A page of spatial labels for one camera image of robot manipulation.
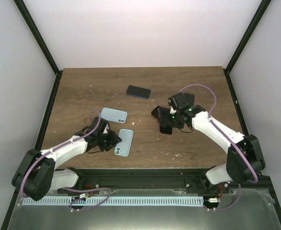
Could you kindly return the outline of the light blue phone case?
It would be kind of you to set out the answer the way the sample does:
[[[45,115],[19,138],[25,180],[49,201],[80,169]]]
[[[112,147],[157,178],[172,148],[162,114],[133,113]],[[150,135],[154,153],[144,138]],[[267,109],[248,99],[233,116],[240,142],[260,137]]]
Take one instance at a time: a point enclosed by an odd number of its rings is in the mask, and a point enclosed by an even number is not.
[[[126,111],[105,107],[102,109],[100,116],[107,121],[124,124],[128,117],[128,113]]]
[[[121,138],[121,142],[116,144],[114,154],[117,156],[127,157],[129,156],[130,147],[132,144],[134,132],[130,129],[121,129],[118,136]]]

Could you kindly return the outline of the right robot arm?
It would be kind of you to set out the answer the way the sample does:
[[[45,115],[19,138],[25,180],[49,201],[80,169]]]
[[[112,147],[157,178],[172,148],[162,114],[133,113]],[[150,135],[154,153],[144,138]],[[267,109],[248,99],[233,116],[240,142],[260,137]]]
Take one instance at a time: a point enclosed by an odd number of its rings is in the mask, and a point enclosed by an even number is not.
[[[156,107],[152,116],[158,120],[162,134],[172,134],[177,128],[187,126],[209,137],[227,154],[226,164],[209,169],[201,179],[203,192],[211,193],[222,182],[258,181],[258,174],[265,169],[259,140],[254,135],[236,132],[209,115],[202,106],[194,104],[195,96],[177,93],[168,99],[168,108]]]

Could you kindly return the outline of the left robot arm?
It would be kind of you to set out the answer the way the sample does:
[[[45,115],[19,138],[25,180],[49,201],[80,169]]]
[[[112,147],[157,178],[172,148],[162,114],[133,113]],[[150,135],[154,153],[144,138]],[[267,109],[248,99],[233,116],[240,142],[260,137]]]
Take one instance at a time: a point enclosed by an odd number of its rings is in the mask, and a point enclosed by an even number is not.
[[[58,167],[95,147],[109,151],[121,141],[107,120],[95,117],[90,126],[54,147],[28,150],[12,178],[12,185],[19,190],[21,197],[34,201],[58,189],[69,188],[73,193],[81,193],[85,181],[73,170],[58,170]]]

